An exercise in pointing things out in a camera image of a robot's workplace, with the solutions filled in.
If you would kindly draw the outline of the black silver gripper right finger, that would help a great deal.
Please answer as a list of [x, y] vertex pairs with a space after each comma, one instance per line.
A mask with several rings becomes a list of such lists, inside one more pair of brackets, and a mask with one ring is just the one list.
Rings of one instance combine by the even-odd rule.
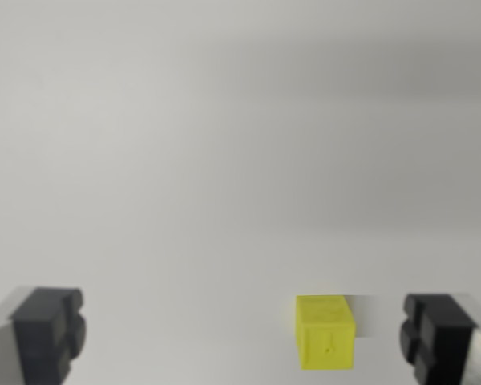
[[481, 305], [469, 294], [408, 294], [399, 342], [421, 385], [481, 384]]

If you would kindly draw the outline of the black silver gripper left finger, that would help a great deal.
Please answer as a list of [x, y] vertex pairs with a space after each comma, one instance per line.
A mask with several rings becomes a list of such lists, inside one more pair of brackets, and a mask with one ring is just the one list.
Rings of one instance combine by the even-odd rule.
[[0, 302], [0, 384], [62, 384], [87, 333], [79, 288], [20, 286]]

